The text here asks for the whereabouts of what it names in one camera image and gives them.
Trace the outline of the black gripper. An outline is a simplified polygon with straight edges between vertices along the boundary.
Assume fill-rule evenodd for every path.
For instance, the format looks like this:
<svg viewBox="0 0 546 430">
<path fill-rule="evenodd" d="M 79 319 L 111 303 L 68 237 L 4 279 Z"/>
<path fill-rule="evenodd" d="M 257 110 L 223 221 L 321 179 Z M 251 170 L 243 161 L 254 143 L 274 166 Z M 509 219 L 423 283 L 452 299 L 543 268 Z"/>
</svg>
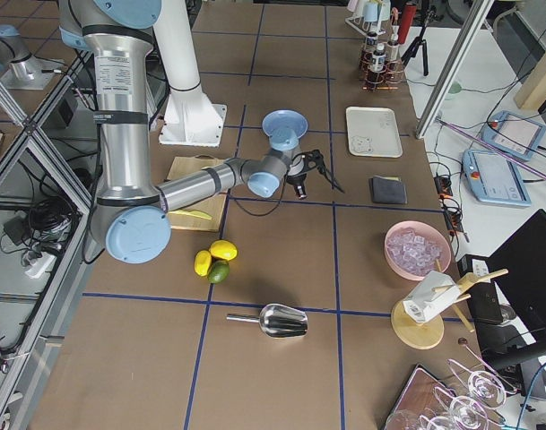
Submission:
<svg viewBox="0 0 546 430">
<path fill-rule="evenodd" d="M 292 157 L 289 171 L 285 176 L 286 182 L 294 187 L 298 199 L 308 197 L 305 180 L 307 173 L 317 169 L 321 174 L 325 172 L 324 157 L 320 150 L 300 152 Z"/>
</svg>

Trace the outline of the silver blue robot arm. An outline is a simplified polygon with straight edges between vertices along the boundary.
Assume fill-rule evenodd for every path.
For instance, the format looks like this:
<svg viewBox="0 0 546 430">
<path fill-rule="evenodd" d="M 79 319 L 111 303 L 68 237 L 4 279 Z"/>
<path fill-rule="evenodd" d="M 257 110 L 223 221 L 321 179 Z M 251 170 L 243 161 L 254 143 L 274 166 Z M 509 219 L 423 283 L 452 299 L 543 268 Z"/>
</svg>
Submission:
<svg viewBox="0 0 546 430">
<path fill-rule="evenodd" d="M 145 59 L 158 49 L 169 84 L 161 141 L 217 146 L 226 108 L 202 89 L 186 5 L 182 1 L 63 1 L 62 39 L 94 57 L 103 174 L 96 192 L 92 237 L 121 262 L 143 263 L 167 246 L 168 214 L 237 185 L 269 197 L 285 178 L 304 173 L 299 147 L 306 118 L 291 110 L 268 114 L 270 149 L 260 159 L 227 159 L 215 167 L 155 185 L 150 171 L 150 116 Z"/>
<path fill-rule="evenodd" d="M 20 32 L 0 24 L 0 81 L 8 90 L 44 90 L 53 76 L 47 63 L 35 57 Z"/>
</svg>

